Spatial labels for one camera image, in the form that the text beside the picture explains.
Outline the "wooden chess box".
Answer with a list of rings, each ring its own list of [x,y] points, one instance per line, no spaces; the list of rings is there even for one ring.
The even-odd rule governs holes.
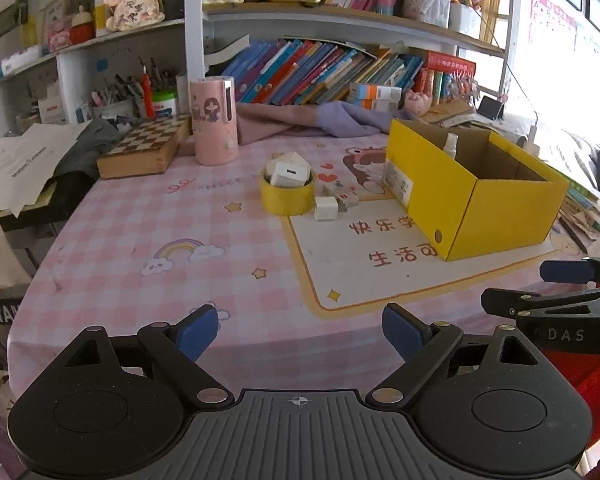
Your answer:
[[[191,131],[189,116],[145,122],[97,159],[99,177],[111,180],[163,174]]]

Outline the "red book box set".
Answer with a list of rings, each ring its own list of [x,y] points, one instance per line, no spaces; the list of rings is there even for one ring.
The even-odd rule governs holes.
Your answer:
[[[414,91],[430,96],[431,104],[469,102],[475,90],[475,62],[442,52],[412,49],[411,55],[422,59]]]

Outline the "white plug adapter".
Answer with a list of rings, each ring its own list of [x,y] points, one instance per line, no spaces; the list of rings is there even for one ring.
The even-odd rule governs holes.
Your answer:
[[[339,214],[339,203],[334,196],[316,196],[314,219],[316,221],[336,220]]]

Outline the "purple pink cloth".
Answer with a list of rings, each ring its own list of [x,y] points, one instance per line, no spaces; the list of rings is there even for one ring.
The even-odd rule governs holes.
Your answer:
[[[402,110],[366,110],[342,101],[285,106],[238,103],[236,114],[240,145],[253,144],[271,136],[373,136],[388,133],[393,119],[412,118]]]

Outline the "pink humidifier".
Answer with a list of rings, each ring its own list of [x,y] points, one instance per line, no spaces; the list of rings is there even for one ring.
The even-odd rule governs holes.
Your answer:
[[[197,162],[220,166],[238,157],[234,78],[216,76],[189,83],[190,114]]]

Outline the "lower row of books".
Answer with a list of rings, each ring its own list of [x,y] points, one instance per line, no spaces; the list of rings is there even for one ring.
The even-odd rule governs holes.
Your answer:
[[[355,44],[304,38],[256,40],[228,62],[236,100],[274,106],[312,105],[362,98],[354,84],[411,89],[424,64],[392,49],[370,52]]]

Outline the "clear stationery organizer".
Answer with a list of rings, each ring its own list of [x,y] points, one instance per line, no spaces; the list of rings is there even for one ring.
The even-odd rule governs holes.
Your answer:
[[[404,0],[403,16],[442,28],[449,27],[451,0]]]

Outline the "pen holder with pens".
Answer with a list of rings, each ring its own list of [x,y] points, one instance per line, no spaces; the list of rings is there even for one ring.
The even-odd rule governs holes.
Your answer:
[[[91,92],[95,117],[108,120],[126,118],[167,118],[181,114],[178,77],[172,67],[160,66],[154,58],[140,58],[138,75],[102,76]]]

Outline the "pink pig toy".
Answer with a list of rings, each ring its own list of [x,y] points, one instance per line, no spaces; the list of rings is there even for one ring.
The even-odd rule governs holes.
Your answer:
[[[403,108],[416,117],[425,116],[431,107],[432,97],[424,92],[408,89],[404,96]]]

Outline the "yellow cardboard box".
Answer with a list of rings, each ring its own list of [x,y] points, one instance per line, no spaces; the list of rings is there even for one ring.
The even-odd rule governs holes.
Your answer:
[[[443,151],[449,132],[454,159]],[[569,188],[496,132],[407,120],[390,126],[384,185],[445,261],[543,243]]]

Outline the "yellow tape roll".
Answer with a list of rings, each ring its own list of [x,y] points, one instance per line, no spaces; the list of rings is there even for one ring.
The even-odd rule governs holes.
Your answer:
[[[306,214],[314,207],[316,174],[311,172],[308,182],[301,188],[276,188],[260,172],[260,201],[263,209],[279,217],[293,217]]]

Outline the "orange white box stack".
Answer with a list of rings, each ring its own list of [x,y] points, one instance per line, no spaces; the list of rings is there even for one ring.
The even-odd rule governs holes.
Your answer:
[[[402,99],[400,87],[380,86],[379,84],[350,84],[347,102],[366,110],[395,112]]]

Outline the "small white red box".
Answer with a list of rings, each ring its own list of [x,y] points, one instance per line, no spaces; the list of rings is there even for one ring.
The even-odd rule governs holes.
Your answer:
[[[335,197],[340,211],[355,207],[360,201],[358,194],[346,188],[339,180],[324,183],[323,194]]]

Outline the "black phone stand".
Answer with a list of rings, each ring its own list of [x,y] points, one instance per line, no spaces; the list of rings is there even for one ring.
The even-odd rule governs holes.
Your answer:
[[[478,105],[477,113],[490,120],[502,119],[504,116],[504,103],[490,96],[483,96]]]

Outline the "cream square case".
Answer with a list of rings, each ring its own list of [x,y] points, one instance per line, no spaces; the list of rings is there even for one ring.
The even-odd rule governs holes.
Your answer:
[[[306,171],[311,171],[310,164],[302,156],[296,152],[286,152],[284,154],[277,154],[274,158],[272,158],[265,166],[265,173],[272,174],[278,162],[296,165],[303,167]]]

